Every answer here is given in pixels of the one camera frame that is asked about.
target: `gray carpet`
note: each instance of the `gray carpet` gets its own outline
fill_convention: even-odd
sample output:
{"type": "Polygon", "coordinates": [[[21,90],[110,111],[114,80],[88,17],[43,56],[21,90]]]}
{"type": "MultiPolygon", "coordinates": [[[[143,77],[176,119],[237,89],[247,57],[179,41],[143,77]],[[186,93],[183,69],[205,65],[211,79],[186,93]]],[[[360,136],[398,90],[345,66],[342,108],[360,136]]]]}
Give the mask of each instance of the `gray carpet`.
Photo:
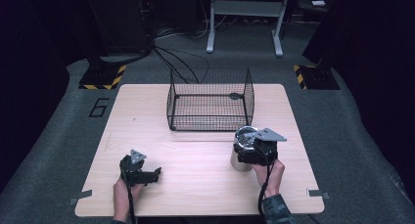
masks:
{"type": "MultiPolygon", "coordinates": [[[[415,223],[414,205],[405,196],[393,167],[383,158],[361,124],[358,108],[340,76],[341,90],[301,90],[293,65],[311,65],[301,56],[315,27],[290,24],[282,41],[284,57],[274,55],[270,26],[228,27],[216,33],[214,53],[208,36],[173,35],[157,39],[163,48],[205,58],[210,67],[248,67],[253,82],[286,88],[319,188],[330,194],[320,223],[415,223]]],[[[175,52],[190,67],[204,60],[175,52]]],[[[179,62],[166,56],[176,66],[179,62]]],[[[111,57],[122,60],[127,57],[111,57]]],[[[83,187],[106,122],[115,90],[80,90],[86,61],[68,67],[70,83],[30,154],[0,197],[1,223],[109,223],[110,217],[79,218],[70,198],[83,187]],[[88,117],[98,98],[108,105],[103,117],[88,117]]],[[[152,52],[127,66],[120,84],[168,83],[168,67],[152,52]]],[[[296,215],[299,223],[314,223],[296,215]]],[[[209,223],[210,219],[191,219],[209,223]]]]}

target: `human hand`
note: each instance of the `human hand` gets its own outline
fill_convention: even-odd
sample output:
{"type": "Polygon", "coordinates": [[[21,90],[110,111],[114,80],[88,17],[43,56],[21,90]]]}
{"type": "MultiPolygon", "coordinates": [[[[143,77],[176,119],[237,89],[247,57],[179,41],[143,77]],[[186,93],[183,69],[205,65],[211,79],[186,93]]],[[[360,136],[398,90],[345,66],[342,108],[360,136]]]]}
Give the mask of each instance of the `human hand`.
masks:
{"type": "MultiPolygon", "coordinates": [[[[131,188],[133,201],[138,200],[138,195],[145,184],[137,184],[131,188]]],[[[114,218],[113,220],[126,222],[129,213],[128,191],[125,182],[118,178],[113,185],[114,188],[114,218]]]]}
{"type": "MultiPolygon", "coordinates": [[[[267,176],[267,166],[262,166],[260,164],[252,164],[254,171],[256,172],[256,179],[258,184],[262,186],[265,183],[267,176]]],[[[285,165],[279,160],[274,161],[274,167],[272,168],[271,174],[268,179],[268,186],[265,190],[265,197],[271,197],[274,195],[280,194],[281,180],[283,178],[283,173],[285,170],[285,165]]]]}

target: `metal stand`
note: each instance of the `metal stand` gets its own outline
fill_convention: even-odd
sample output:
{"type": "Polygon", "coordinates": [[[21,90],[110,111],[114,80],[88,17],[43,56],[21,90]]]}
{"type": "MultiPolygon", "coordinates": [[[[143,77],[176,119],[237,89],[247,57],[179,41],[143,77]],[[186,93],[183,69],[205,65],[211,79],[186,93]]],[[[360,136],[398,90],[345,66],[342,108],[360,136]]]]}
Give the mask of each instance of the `metal stand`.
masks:
{"type": "Polygon", "coordinates": [[[251,2],[251,1],[228,1],[210,0],[210,31],[207,39],[207,52],[213,52],[214,44],[214,16],[215,15],[234,15],[234,16],[259,16],[278,18],[275,29],[272,30],[275,54],[277,57],[283,56],[279,33],[287,7],[287,1],[282,2],[251,2]]]}

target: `black cable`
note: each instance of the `black cable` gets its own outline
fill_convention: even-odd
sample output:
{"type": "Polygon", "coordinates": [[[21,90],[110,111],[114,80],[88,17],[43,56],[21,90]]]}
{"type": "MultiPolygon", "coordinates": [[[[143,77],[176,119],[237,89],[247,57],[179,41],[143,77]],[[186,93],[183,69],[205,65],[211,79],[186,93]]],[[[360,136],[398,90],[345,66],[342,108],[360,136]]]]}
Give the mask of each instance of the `black cable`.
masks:
{"type": "Polygon", "coordinates": [[[107,62],[107,63],[114,64],[114,65],[121,65],[121,66],[124,66],[124,65],[128,65],[128,64],[134,63],[134,62],[136,62],[136,61],[139,61],[139,60],[141,60],[141,59],[143,59],[143,58],[147,57],[150,53],[151,53],[151,50],[146,50],[146,51],[142,52],[142,53],[141,53],[139,56],[137,56],[137,57],[134,57],[134,58],[131,58],[131,59],[127,59],[127,60],[123,60],[123,61],[117,61],[117,62],[107,62]]]}
{"type": "Polygon", "coordinates": [[[203,83],[204,82],[205,77],[208,75],[208,71],[210,70],[210,64],[208,63],[208,61],[205,58],[203,58],[202,56],[198,56],[198,55],[194,55],[194,54],[185,52],[185,51],[174,50],[174,49],[166,49],[166,48],[162,48],[160,46],[158,46],[158,48],[163,49],[163,50],[166,50],[166,51],[174,51],[174,52],[184,53],[186,55],[194,56],[194,57],[197,57],[197,58],[200,58],[200,59],[204,60],[205,63],[207,63],[207,71],[205,72],[204,76],[202,77],[202,80],[200,80],[200,83],[203,83]]]}
{"type": "Polygon", "coordinates": [[[129,185],[130,181],[127,181],[127,177],[125,176],[124,170],[122,170],[122,180],[124,180],[125,186],[127,188],[131,224],[137,224],[136,219],[135,219],[135,213],[134,213],[134,199],[132,197],[131,187],[129,185]]]}
{"type": "Polygon", "coordinates": [[[164,48],[162,48],[162,47],[159,47],[159,46],[154,46],[156,49],[161,49],[161,50],[163,50],[163,51],[165,51],[167,54],[169,54],[169,55],[171,55],[171,56],[173,56],[174,58],[176,58],[180,63],[182,63],[188,70],[190,70],[190,72],[192,72],[192,74],[193,74],[193,76],[195,77],[195,79],[196,79],[196,83],[198,83],[198,84],[200,84],[200,82],[199,82],[199,79],[198,79],[198,76],[196,76],[195,75],[195,73],[193,72],[193,70],[182,60],[182,59],[180,59],[178,56],[176,56],[176,55],[174,55],[173,53],[171,53],[171,52],[169,52],[168,50],[166,50],[166,49],[164,49],[164,48]]]}
{"type": "Polygon", "coordinates": [[[266,187],[268,186],[269,177],[271,176],[271,172],[274,169],[274,162],[275,162],[275,160],[272,161],[272,166],[271,166],[271,168],[269,168],[268,157],[266,156],[266,153],[263,151],[262,147],[259,147],[259,148],[262,151],[263,155],[265,156],[266,179],[265,179],[265,182],[262,184],[261,190],[259,192],[259,197],[258,197],[258,211],[259,211],[259,214],[262,217],[262,219],[265,220],[265,215],[264,215],[264,213],[262,211],[262,199],[263,199],[263,196],[265,194],[266,187]]]}
{"type": "Polygon", "coordinates": [[[165,57],[162,56],[162,54],[154,47],[153,50],[155,53],[159,56],[159,58],[171,69],[172,73],[176,75],[177,77],[181,78],[186,84],[189,82],[184,78],[180,72],[174,67],[174,65],[169,62],[165,57]]]}

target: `sleeve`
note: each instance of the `sleeve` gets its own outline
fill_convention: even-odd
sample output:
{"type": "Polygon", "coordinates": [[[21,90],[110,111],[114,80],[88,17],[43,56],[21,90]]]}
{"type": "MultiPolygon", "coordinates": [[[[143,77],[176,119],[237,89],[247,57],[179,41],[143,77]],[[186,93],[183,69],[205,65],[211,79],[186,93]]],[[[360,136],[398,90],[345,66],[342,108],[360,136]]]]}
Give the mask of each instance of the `sleeve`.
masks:
{"type": "Polygon", "coordinates": [[[262,201],[266,224],[296,224],[281,194],[262,201]]]}

